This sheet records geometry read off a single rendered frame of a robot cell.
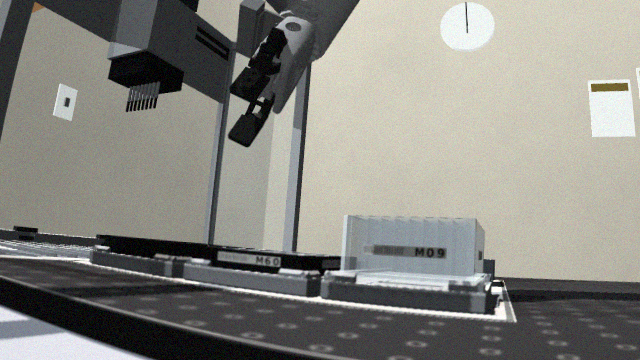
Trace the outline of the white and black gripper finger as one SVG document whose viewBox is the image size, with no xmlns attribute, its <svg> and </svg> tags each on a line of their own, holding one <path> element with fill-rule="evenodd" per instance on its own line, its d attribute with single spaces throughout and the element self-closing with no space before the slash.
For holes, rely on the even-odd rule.
<svg viewBox="0 0 640 360">
<path fill-rule="evenodd" d="M 230 86 L 229 92 L 250 103 L 254 103 L 269 83 L 270 77 L 268 76 L 280 72 L 281 62 L 275 63 L 272 60 L 276 54 L 276 58 L 279 59 L 280 53 L 286 44 L 287 40 L 284 31 L 273 27 L 266 42 L 261 43 L 257 56 L 249 60 L 248 66 L 251 68 L 244 68 Z"/>
<path fill-rule="evenodd" d="M 257 98 L 258 99 L 258 98 Z M 244 147 L 250 147 L 260 130 L 262 129 L 275 100 L 275 93 L 271 100 L 264 98 L 263 102 L 256 99 L 250 103 L 245 115 L 241 115 L 233 128 L 228 133 L 228 138 Z M 255 105 L 261 107 L 258 113 L 252 113 Z"/>
</svg>

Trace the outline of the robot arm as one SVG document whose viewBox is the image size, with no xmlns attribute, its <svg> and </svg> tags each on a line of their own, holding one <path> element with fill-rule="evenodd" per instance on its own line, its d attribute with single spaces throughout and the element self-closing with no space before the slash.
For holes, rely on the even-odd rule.
<svg viewBox="0 0 640 360">
<path fill-rule="evenodd" d="M 279 21 L 293 16 L 307 20 L 315 27 L 322 42 L 322 51 L 317 58 L 319 59 L 325 54 L 360 0 L 285 1 L 287 7 L 279 15 L 264 9 L 264 0 L 243 0 L 240 3 L 237 53 L 251 59 L 271 29 Z"/>
</svg>

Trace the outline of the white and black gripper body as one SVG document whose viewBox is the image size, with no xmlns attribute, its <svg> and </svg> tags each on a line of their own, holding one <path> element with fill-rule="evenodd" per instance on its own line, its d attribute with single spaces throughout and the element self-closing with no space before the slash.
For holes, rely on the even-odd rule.
<svg viewBox="0 0 640 360">
<path fill-rule="evenodd" d="M 307 64 L 315 61 L 322 51 L 321 39 L 310 22 L 289 16 L 277 24 L 279 24 L 277 28 L 284 31 L 287 40 L 279 59 L 274 55 L 272 60 L 275 63 L 281 62 L 280 72 L 271 76 L 266 75 L 270 77 L 270 81 L 258 97 L 258 99 L 264 97 L 271 100 L 275 93 L 272 110 L 275 114 L 279 114 L 283 110 Z M 319 45 L 316 44 L 316 41 L 319 42 Z M 316 48 L 319 51 L 316 51 Z"/>
</svg>

